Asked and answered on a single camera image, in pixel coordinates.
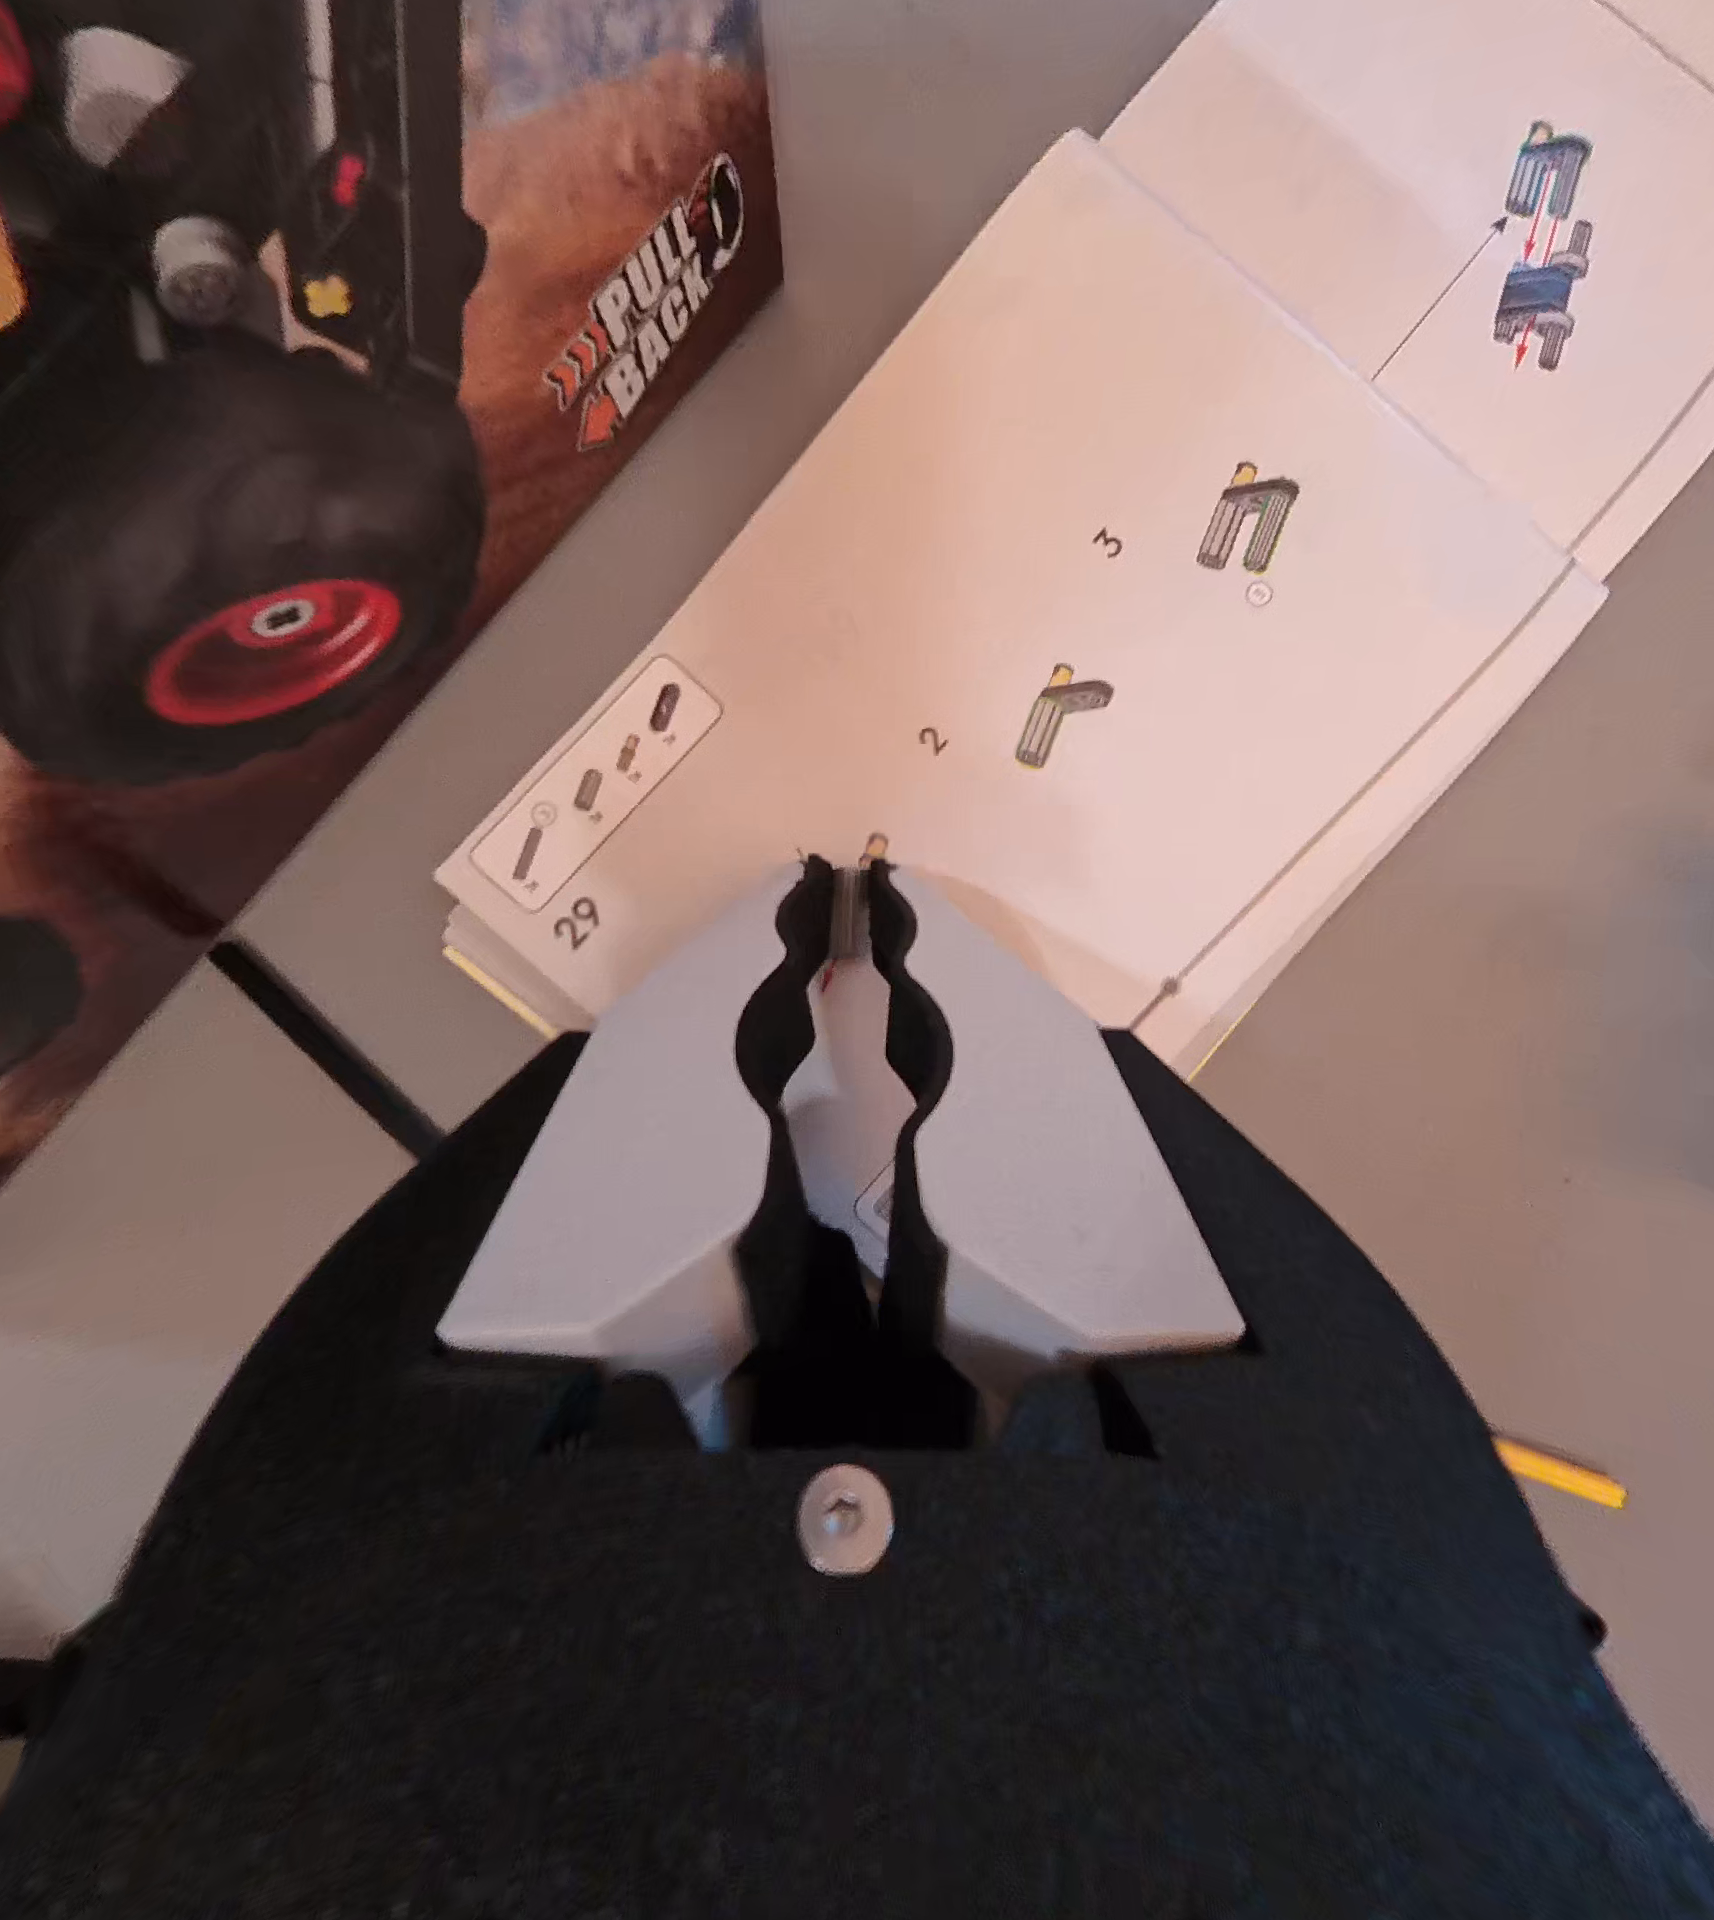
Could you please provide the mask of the lego set box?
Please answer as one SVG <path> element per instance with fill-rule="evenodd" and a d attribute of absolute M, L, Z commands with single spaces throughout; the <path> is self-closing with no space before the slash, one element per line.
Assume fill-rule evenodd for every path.
<path fill-rule="evenodd" d="M 0 0 L 0 1188 L 777 282 L 760 5 Z"/>

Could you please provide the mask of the yellow lego piece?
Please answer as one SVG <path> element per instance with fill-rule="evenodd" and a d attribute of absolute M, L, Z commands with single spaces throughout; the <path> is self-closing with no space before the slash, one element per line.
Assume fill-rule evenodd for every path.
<path fill-rule="evenodd" d="M 1552 1495 L 1563 1495 L 1575 1502 L 1591 1502 L 1616 1514 L 1626 1505 L 1626 1484 L 1617 1478 L 1591 1471 L 1580 1460 L 1569 1460 L 1561 1453 L 1535 1447 L 1515 1435 L 1493 1435 L 1493 1455 L 1525 1484 L 1542 1484 L 1542 1490 L 1552 1490 Z"/>

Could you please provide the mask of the black lego axle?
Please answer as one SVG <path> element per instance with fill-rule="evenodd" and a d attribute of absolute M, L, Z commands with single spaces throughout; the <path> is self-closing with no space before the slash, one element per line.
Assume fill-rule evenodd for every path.
<path fill-rule="evenodd" d="M 444 1143 L 444 1128 L 255 947 L 221 940 L 205 963 L 396 1150 L 422 1164 Z"/>

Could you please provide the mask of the white lego instruction booklet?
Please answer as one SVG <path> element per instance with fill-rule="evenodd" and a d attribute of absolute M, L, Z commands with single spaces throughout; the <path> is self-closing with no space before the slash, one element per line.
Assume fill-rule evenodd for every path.
<path fill-rule="evenodd" d="M 437 865 L 586 1026 L 806 851 L 1201 1069 L 1714 451 L 1711 5 L 1219 5 Z"/>

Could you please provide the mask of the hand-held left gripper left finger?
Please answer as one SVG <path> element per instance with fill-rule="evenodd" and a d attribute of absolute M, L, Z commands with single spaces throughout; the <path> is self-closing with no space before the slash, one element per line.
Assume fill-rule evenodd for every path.
<path fill-rule="evenodd" d="M 755 1348 L 734 1249 L 769 1177 L 736 1030 L 789 958 L 777 911 L 796 893 L 811 980 L 829 865 L 789 862 L 598 1018 L 437 1315 L 444 1348 L 651 1372 L 702 1447 L 734 1440 L 726 1381 Z"/>

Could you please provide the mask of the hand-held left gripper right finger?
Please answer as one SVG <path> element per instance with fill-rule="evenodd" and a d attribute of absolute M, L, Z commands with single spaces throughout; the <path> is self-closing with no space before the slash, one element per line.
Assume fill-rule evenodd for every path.
<path fill-rule="evenodd" d="M 1228 1355 L 1246 1315 L 1104 1030 L 925 872 L 867 869 L 885 1069 L 867 1268 L 930 1304 L 990 1423 L 1069 1369 Z"/>

